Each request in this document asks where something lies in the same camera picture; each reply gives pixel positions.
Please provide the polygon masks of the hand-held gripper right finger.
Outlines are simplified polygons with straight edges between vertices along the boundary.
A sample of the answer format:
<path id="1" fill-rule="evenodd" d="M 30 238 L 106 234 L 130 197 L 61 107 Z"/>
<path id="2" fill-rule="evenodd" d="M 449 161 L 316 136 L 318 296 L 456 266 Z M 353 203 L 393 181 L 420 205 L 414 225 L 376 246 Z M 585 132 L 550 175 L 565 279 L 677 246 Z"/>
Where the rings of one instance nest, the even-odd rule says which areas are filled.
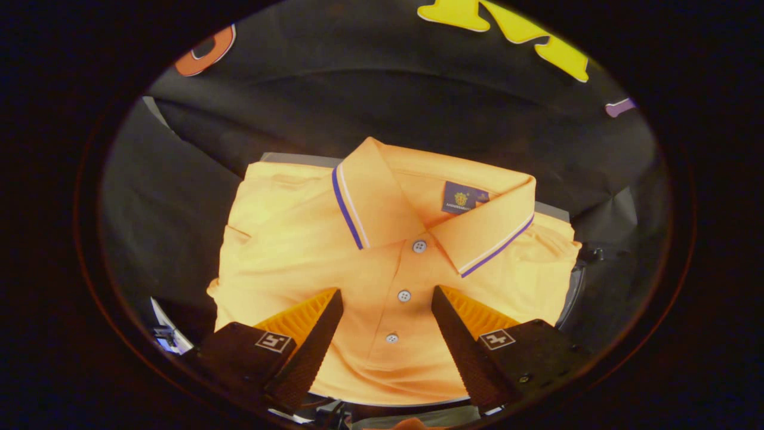
<path id="1" fill-rule="evenodd" d="M 590 359 L 584 346 L 551 324 L 518 322 L 454 288 L 437 285 L 431 310 L 472 404 L 483 413 L 550 395 Z"/>

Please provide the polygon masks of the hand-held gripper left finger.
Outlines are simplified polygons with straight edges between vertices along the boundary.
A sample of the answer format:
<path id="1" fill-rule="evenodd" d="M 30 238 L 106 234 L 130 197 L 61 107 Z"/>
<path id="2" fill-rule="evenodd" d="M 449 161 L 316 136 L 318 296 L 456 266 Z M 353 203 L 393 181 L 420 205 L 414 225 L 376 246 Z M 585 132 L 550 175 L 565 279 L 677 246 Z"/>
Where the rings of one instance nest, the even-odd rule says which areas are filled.
<path id="1" fill-rule="evenodd" d="M 196 348 L 196 369 L 237 403 L 295 413 L 313 386 L 343 314 L 331 288 L 256 325 L 231 322 Z"/>

